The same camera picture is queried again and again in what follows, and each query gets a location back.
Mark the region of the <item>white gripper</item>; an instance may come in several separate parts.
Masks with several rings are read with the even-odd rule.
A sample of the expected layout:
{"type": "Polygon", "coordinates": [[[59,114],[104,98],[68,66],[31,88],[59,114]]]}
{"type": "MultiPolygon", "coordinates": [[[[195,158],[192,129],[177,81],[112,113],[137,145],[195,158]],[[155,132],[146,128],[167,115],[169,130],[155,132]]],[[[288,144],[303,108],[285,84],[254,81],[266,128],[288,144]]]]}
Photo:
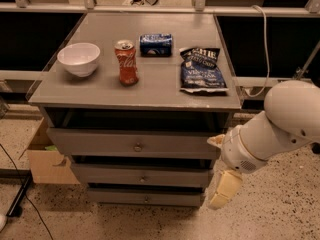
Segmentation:
{"type": "Polygon", "coordinates": [[[207,189],[207,205],[218,210],[228,204],[240,190],[243,178],[241,173],[250,174],[267,164],[266,160],[254,157],[244,146],[240,136],[241,126],[207,139],[207,143],[221,149],[222,161],[232,169],[217,170],[213,173],[207,189]]]}

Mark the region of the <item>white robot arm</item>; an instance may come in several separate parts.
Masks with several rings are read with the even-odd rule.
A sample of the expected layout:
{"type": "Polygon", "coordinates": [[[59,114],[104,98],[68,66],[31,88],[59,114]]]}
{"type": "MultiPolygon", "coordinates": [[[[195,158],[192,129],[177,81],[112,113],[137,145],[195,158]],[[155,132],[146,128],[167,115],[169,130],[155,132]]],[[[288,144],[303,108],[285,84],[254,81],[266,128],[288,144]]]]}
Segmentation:
{"type": "Polygon", "coordinates": [[[320,143],[320,88],[298,80],[281,82],[267,92],[262,112],[207,143],[221,150],[226,165],[209,203],[217,210],[236,195],[244,174],[266,166],[277,154],[320,143]]]}

